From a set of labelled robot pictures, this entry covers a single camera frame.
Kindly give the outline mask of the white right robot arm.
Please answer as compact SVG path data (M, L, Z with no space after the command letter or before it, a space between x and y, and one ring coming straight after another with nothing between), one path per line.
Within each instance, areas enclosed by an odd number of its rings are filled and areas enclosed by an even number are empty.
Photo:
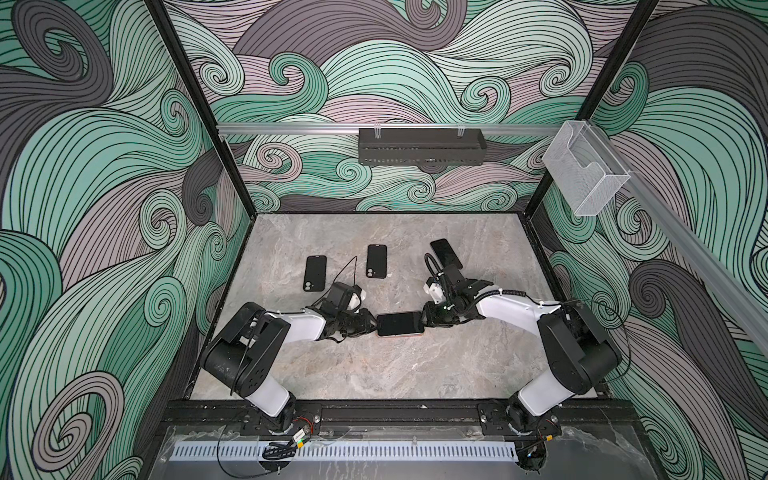
M430 296L422 317L429 328L493 319L531 333L540 341L547 369L514 393L505 407L516 433L536 430L554 407L587 393L623 360L608 330L578 300L536 300L523 291L485 280L442 286L430 278L423 290Z

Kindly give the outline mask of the black phone case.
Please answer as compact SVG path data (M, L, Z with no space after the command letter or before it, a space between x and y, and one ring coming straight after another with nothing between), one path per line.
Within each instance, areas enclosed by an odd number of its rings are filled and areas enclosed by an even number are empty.
M387 277L388 249L384 244L370 244L367 247L366 276L374 279Z
M322 292L326 286L327 257L310 255L306 258L302 287L305 292Z

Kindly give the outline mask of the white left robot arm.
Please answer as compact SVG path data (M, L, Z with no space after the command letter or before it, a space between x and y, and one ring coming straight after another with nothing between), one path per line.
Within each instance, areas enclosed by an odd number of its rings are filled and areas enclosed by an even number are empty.
M305 341L342 341L376 329L375 317L365 308L279 313L247 302L211 340L201 368L263 415L290 418L294 396L271 375L282 347Z

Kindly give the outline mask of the black phone ribbed back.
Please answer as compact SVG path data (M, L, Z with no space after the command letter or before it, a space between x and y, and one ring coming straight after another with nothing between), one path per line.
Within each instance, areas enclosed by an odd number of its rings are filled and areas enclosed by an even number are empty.
M376 322L380 337L420 335L425 331L421 311L382 314Z

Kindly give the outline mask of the pink phone case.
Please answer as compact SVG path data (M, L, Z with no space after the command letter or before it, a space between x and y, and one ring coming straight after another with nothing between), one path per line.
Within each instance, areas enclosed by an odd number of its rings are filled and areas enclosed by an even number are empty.
M391 335L377 334L379 338L384 338L384 339L418 338L418 337L421 337L422 335L423 333L403 333L403 334L391 334Z

